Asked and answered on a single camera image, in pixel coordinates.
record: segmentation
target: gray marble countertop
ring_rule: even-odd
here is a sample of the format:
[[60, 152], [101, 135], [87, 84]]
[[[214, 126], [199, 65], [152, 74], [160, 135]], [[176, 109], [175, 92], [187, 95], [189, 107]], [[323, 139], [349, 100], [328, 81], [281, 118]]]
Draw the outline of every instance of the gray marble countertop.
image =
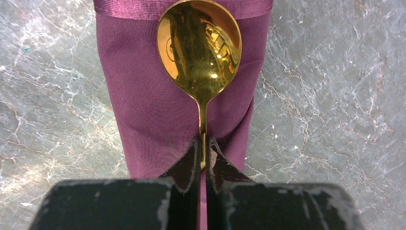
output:
[[[57, 181], [128, 173], [92, 2], [0, 5], [0, 229], [23, 230]], [[406, 229], [405, 28], [404, 0], [275, 0], [246, 174], [337, 183], [366, 229]]]

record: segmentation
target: marble surface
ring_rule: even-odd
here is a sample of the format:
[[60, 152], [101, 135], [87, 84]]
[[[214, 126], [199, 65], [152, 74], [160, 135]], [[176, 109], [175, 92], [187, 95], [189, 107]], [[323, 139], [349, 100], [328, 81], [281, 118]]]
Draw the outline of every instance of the marble surface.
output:
[[[0, 6], [0, 229], [24, 230], [57, 181], [128, 173], [92, 2]], [[404, 0], [275, 0], [247, 175], [337, 183], [366, 229], [406, 229], [405, 15]]]

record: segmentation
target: spoon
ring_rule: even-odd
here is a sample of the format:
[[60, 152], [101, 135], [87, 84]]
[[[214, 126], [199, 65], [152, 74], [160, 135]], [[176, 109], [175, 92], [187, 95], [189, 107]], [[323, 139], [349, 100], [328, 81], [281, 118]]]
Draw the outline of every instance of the spoon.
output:
[[207, 105], [237, 72], [241, 32], [234, 17], [220, 4], [181, 0], [159, 20], [157, 46], [169, 76], [198, 105], [203, 171], [207, 157]]

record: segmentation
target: spoon bowl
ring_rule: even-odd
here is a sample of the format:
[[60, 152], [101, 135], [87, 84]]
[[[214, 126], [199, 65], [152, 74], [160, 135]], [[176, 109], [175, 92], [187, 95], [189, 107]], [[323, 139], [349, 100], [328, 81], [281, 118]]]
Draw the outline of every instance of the spoon bowl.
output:
[[183, 0], [162, 15], [157, 45], [171, 79], [198, 104], [203, 170], [207, 105], [237, 72], [241, 32], [234, 17], [220, 4], [211, 0]]

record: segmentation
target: purple napkin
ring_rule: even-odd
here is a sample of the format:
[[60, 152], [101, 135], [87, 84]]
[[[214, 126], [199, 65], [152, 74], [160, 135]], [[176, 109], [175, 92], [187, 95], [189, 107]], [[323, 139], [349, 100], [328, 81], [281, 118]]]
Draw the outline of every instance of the purple napkin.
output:
[[[161, 14], [176, 0], [94, 0], [97, 45], [131, 178], [156, 178], [199, 133], [196, 102], [179, 89], [159, 59]], [[207, 132], [244, 169], [253, 95], [265, 55], [272, 0], [218, 0], [237, 19], [242, 58], [230, 85], [208, 106]], [[201, 229], [207, 229], [205, 175]]]

